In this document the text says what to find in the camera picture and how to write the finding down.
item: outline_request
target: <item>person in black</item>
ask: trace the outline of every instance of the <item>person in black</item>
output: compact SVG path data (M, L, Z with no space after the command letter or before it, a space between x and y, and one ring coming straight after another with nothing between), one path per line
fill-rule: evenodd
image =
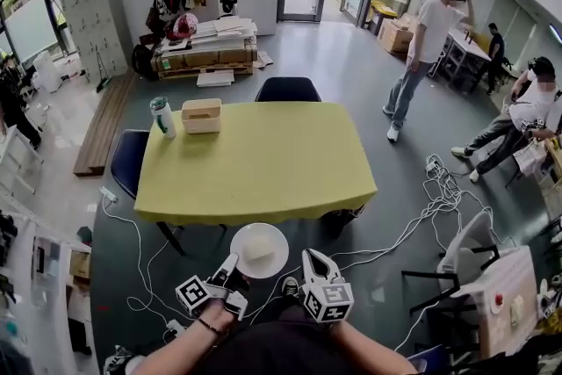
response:
M179 337L140 362L133 375L417 373L403 356L346 321L331 328L314 322L299 303L295 278L284 280L282 292L278 307L283 312L276 320L231 333L218 344L234 316L222 301L210 302Z
M3 64L0 73L0 131L5 136L8 128L15 125L33 148L37 149L41 143L41 136L27 120L22 110L24 105L13 71L5 69Z
M490 48L488 49L488 56L491 61L482 65L478 74L476 74L476 80L472 86L471 92L476 89L476 85L479 83L482 76L488 73L488 91L486 94L489 96L495 89L495 77L501 72L501 61L503 60L503 55L505 52L505 43L503 38L498 32L498 26L492 22L488 25L490 33L492 34L492 40L490 41Z

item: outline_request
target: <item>black chair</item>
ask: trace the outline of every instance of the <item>black chair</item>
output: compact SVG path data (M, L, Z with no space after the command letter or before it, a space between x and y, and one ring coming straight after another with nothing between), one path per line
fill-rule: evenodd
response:
M112 159L112 175L115 181L123 188L129 197L136 199L139 190L139 179L141 178L142 159L147 148L149 132L147 130L125 130L119 138ZM156 222L156 225L170 245L177 250L181 256L185 252L176 237L169 230L166 222Z
M321 102L310 78L274 76L268 78L257 93L256 102Z

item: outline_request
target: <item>wooden bench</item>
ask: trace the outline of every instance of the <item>wooden bench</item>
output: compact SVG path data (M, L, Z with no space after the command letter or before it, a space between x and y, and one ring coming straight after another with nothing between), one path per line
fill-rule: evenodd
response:
M73 172L77 177L104 174L113 136L136 79L135 72L129 69L123 76L114 76L105 88L76 158Z

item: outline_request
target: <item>bracelet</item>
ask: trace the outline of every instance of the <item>bracelet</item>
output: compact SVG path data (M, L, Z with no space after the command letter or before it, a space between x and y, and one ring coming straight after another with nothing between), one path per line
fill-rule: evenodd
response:
M202 323L203 325L205 325L208 329L210 329L213 333L219 335L219 336L224 336L226 333L224 331L220 331L218 329L216 329L215 327L212 327L211 325L209 325L207 322L205 322L203 319L201 319L200 317L197 318L197 320Z

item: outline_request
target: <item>man in white t-shirt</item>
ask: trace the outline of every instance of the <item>man in white t-shirt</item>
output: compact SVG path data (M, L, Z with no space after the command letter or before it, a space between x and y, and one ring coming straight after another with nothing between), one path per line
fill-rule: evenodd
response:
M454 8L458 2L468 3L468 16ZM386 134L390 142L398 140L415 89L439 58L449 30L459 22L472 25L473 19L472 0L426 0L421 6L419 25L407 52L406 72L398 79L390 91L388 103L383 106L383 112L393 118Z
M541 141L555 136L556 130L546 128L546 118L558 92L555 80L554 67L548 58L537 58L530 69L523 72L515 82L511 90L515 100L508 110L495 118L468 146L454 147L450 150L454 156L466 158L488 142L505 136L500 146L471 173L470 179L473 183L479 180L480 175L486 174L517 150L525 147L529 139L537 138ZM523 85L527 82L530 82L530 86L519 97Z

